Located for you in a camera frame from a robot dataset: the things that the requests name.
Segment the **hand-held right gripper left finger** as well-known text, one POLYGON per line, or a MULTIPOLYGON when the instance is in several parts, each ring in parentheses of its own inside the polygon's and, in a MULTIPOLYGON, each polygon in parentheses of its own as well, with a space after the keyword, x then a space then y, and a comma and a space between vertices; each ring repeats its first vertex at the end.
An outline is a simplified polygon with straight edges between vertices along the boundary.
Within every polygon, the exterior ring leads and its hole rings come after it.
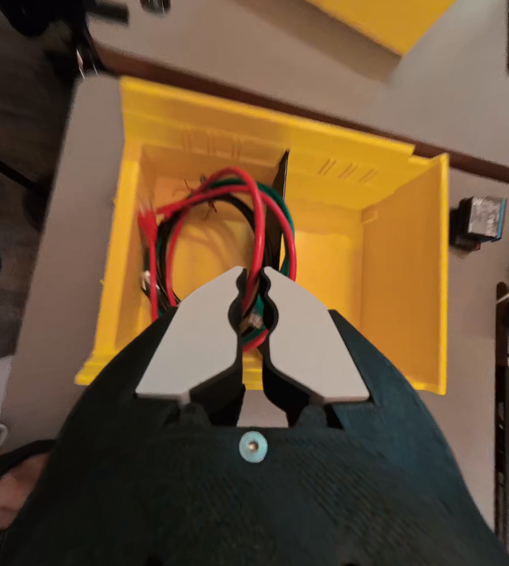
POLYGON ((136 387, 143 399, 203 407, 214 425, 238 422, 245 394, 240 325, 246 269, 235 266, 188 295, 136 387))

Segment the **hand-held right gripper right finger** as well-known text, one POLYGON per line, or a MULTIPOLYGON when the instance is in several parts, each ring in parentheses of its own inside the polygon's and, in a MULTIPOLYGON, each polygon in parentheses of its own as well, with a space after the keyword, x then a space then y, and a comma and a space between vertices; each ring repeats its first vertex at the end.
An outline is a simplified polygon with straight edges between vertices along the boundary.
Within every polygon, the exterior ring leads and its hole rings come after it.
POLYGON ((279 271, 265 267, 260 294, 267 336, 262 383, 268 400, 294 426, 311 405, 361 403, 370 392, 327 307, 279 271))

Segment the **yellow plastic bin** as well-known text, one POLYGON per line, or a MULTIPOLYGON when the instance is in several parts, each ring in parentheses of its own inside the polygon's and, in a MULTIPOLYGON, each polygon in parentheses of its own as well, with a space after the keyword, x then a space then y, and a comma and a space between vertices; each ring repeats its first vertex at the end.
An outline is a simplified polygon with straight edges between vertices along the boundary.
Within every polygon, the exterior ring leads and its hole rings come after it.
POLYGON ((139 212, 229 166, 271 185, 286 152, 296 281, 343 315, 418 390, 445 394, 449 158, 339 126, 121 78, 125 142, 90 384, 151 323, 139 212))
POLYGON ((398 55, 406 55, 453 1, 308 1, 398 55))

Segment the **person's left hand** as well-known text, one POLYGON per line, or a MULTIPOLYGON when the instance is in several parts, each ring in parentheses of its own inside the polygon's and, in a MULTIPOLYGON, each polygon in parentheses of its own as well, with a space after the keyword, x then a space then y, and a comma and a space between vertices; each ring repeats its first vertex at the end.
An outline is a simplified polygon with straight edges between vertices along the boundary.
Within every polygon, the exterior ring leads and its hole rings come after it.
POLYGON ((10 527, 46 468, 48 454, 27 458, 0 479, 0 531, 10 527))

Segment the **small black box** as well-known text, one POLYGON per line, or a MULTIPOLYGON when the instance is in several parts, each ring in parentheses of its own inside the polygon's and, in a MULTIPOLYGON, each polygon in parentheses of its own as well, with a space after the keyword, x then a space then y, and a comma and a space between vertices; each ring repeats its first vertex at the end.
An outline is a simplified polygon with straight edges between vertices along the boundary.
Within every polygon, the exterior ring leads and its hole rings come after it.
POLYGON ((497 242, 503 234, 507 199, 472 196, 449 210, 449 245, 473 252, 482 244, 497 242))

